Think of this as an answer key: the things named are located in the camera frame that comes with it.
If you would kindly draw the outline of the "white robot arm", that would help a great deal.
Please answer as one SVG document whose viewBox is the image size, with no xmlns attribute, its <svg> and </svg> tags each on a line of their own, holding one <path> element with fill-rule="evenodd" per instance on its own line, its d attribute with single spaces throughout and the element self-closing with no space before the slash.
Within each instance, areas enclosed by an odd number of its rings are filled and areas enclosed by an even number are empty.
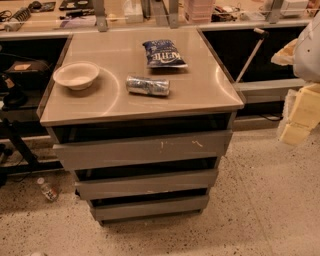
<svg viewBox="0 0 320 256">
<path fill-rule="evenodd" d="M 271 62 L 292 65 L 294 75 L 307 82 L 298 92 L 289 90 L 279 125 L 279 140 L 297 145 L 320 123 L 320 13 Z"/>
</svg>

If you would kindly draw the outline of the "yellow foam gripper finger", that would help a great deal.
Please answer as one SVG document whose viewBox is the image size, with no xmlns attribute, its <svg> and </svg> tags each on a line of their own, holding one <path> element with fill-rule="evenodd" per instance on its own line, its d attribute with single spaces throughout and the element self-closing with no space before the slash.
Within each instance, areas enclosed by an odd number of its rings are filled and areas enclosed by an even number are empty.
<svg viewBox="0 0 320 256">
<path fill-rule="evenodd" d="M 302 143 L 320 123 L 320 84 L 290 89 L 285 97 L 279 140 L 288 145 Z"/>
</svg>

